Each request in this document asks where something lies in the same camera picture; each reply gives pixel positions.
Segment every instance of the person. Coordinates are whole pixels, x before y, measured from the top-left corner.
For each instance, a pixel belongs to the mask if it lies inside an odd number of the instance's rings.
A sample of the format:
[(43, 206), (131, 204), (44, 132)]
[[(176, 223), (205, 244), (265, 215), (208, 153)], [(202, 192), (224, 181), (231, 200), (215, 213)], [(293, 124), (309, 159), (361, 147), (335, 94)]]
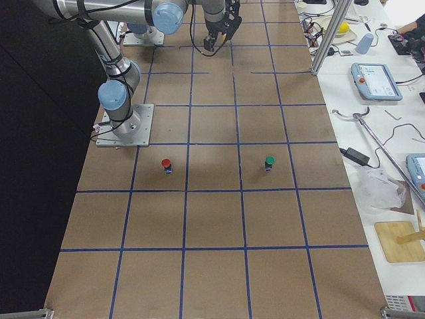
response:
[(425, 74), (425, 14), (397, 30), (405, 42), (406, 52), (409, 52)]
[(416, 21), (409, 23), (397, 30), (397, 33), (400, 35), (406, 34), (408, 32), (412, 32), (415, 29), (423, 29), (425, 28), (425, 14), (419, 17)]

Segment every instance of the white table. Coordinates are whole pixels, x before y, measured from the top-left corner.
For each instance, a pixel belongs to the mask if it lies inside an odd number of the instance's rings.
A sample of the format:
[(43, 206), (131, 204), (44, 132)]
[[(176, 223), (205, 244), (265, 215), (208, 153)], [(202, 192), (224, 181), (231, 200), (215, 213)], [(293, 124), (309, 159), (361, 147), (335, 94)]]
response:
[[(369, 0), (369, 4), (361, 7), (356, 6), (356, 10), (362, 16), (369, 18), (369, 27), (372, 33), (385, 23), (388, 27), (394, 27), (392, 21), (387, 17), (383, 6), (379, 0)], [(309, 5), (305, 12), (322, 12), (328, 5)], [(351, 25), (358, 37), (368, 33), (364, 24)], [(385, 141), (392, 133), (394, 126), (412, 123), (423, 134), (425, 134), (425, 104), (419, 97), (419, 92), (425, 92), (425, 76), (405, 85), (400, 85), (403, 99), (400, 102), (371, 102), (363, 100), (353, 82), (351, 76), (351, 65), (354, 62), (365, 63), (385, 63), (396, 81), (403, 81), (414, 78), (420, 74), (420, 70), (410, 56), (398, 56), (387, 39), (390, 31), (377, 31), (379, 42), (376, 47), (370, 48), (366, 55), (355, 56), (329, 56), (325, 59), (321, 67), (318, 79), (323, 92), (323, 97), (329, 111), (329, 117), (337, 137), (340, 148), (354, 148), (359, 152), (368, 155), (371, 165), (376, 165), (377, 161), (374, 150), (377, 147), (375, 142), (369, 137), (366, 131), (357, 122), (345, 122), (332, 114), (332, 110), (339, 110), (342, 114), (350, 115), (354, 112), (363, 113), (367, 106), (370, 106), (371, 113), (365, 117), (367, 124), (373, 129), (377, 136)], [(340, 49), (354, 50), (354, 46), (345, 44), (339, 46)], [(396, 121), (386, 112), (390, 112), (396, 117), (402, 117)], [(425, 144), (416, 142), (411, 138), (420, 137), (413, 128), (403, 127), (396, 130), (395, 137), (388, 142), (387, 147), (396, 158), (397, 162), (405, 169), (406, 155), (411, 153), (425, 153)], [(379, 152), (381, 167), (393, 178), (402, 180), (397, 170), (387, 160), (386, 156)], [(417, 219), (415, 215), (397, 213), (387, 209), (364, 208), (360, 206), (361, 198), (356, 195), (358, 190), (358, 165), (347, 158), (344, 158), (345, 168), (349, 176), (349, 181), (355, 194), (359, 207), (359, 214), (369, 247), (373, 256), (375, 267), (381, 282), (383, 292), (387, 296), (425, 296), (425, 262), (424, 263), (388, 263), (379, 243), (374, 225), (380, 221), (410, 221), (417, 230)], [(419, 208), (416, 199), (413, 199), (414, 207)], [(422, 220), (425, 220), (425, 213), (422, 209)]]

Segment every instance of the small bottle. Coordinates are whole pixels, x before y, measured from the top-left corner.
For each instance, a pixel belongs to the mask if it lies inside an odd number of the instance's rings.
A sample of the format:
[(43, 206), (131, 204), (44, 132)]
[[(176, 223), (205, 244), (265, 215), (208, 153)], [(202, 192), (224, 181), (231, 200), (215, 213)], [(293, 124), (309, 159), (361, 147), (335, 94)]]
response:
[(275, 163), (275, 159), (274, 159), (274, 157), (273, 156), (268, 156), (267, 158), (266, 158), (266, 161), (264, 162), (264, 169), (266, 170), (266, 171), (271, 171), (272, 170), (272, 168), (273, 168), (273, 164)]
[(164, 167), (164, 172), (166, 174), (173, 173), (173, 166), (171, 165), (171, 161), (168, 158), (163, 159), (161, 165)]

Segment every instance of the cardboard surface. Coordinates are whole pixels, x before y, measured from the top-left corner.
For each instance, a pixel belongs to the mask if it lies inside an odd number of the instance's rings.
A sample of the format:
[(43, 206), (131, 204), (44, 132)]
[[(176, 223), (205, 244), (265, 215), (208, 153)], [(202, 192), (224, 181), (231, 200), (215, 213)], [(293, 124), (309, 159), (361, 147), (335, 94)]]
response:
[(190, 47), (187, 24), (168, 47), (124, 48), (145, 72), (139, 102), (155, 103), (152, 141), (90, 146), (46, 300), (58, 318), (379, 317), (295, 6), (245, 1), (240, 14), (213, 58)]

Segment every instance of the metal rod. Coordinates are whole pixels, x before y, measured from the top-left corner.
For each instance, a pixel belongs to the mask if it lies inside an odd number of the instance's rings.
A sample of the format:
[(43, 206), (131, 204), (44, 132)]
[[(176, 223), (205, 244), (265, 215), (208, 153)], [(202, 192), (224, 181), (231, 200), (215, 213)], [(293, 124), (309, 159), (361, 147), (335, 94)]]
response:
[(343, 22), (345, 15), (347, 14), (348, 8), (351, 5), (351, 0), (339, 0), (338, 4), (333, 12), (332, 18), (329, 22), (329, 25), (326, 29), (326, 33), (323, 36), (323, 40), (320, 43), (320, 47), (316, 52), (316, 56), (313, 60), (313, 64), (311, 66), (312, 75), (317, 75), (319, 73), (319, 69), (327, 57), (327, 53), (329, 48), (332, 45), (333, 39), (338, 32), (339, 26)]
[(401, 174), (403, 179), (406, 181), (406, 183), (409, 185), (410, 189), (413, 191), (413, 193), (418, 197), (419, 201), (421, 202), (422, 206), (425, 208), (425, 199), (421, 196), (419, 190), (416, 188), (416, 186), (411, 182), (409, 177), (403, 172), (403, 169), (399, 166), (397, 161), (394, 159), (394, 157), (390, 154), (390, 152), (387, 150), (387, 148), (384, 146), (384, 144), (379, 140), (378, 136), (372, 131), (372, 129), (367, 125), (364, 119), (361, 118), (362, 114), (354, 113), (353, 117), (360, 122), (361, 125), (366, 129), (366, 131), (369, 133), (369, 135), (372, 137), (372, 139), (379, 145), (381, 150), (384, 152), (384, 154), (387, 156), (387, 158), (390, 160), (390, 162), (394, 165), (394, 167), (398, 170), (398, 172)]
[(407, 312), (393, 310), (390, 308), (382, 308), (381, 316), (383, 319), (393, 318), (393, 319), (425, 319), (425, 313), (423, 312)]

